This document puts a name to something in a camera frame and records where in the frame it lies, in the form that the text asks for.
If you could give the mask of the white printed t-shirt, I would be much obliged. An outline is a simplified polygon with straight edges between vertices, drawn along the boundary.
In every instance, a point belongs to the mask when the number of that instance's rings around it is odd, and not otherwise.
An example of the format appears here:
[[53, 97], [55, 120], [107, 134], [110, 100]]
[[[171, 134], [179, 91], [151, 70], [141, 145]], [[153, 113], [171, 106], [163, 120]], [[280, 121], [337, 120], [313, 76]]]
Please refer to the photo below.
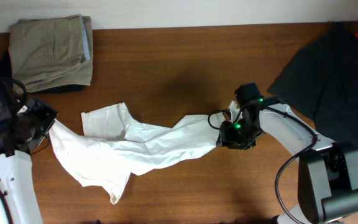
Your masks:
[[54, 154], [82, 186], [100, 186], [119, 201], [131, 174], [142, 175], [212, 151], [222, 113], [186, 115], [172, 128], [140, 123], [125, 103], [81, 114], [77, 135], [59, 121], [49, 131]]

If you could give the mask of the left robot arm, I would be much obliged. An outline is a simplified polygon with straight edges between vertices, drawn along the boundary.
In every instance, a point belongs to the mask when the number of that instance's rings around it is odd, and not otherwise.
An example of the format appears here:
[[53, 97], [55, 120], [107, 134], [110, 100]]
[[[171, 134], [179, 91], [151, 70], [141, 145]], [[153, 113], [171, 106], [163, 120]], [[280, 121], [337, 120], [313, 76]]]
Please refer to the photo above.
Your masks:
[[47, 138], [57, 111], [13, 78], [0, 79], [0, 223], [41, 223], [32, 180], [32, 155]]

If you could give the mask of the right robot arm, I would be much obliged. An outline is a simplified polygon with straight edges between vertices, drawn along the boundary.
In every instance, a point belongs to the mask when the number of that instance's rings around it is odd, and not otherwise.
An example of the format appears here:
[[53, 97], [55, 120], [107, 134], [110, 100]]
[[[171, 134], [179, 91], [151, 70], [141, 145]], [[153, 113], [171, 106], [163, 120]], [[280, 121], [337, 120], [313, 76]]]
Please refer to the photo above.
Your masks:
[[[263, 97], [257, 85], [241, 85], [234, 92], [238, 108], [225, 110], [218, 146], [247, 150], [263, 133], [273, 136], [291, 154], [275, 177], [275, 195], [284, 213], [273, 223], [336, 223], [358, 212], [358, 150], [338, 143], [303, 122], [276, 97]], [[298, 161], [298, 203], [287, 209], [279, 192], [284, 170]]]

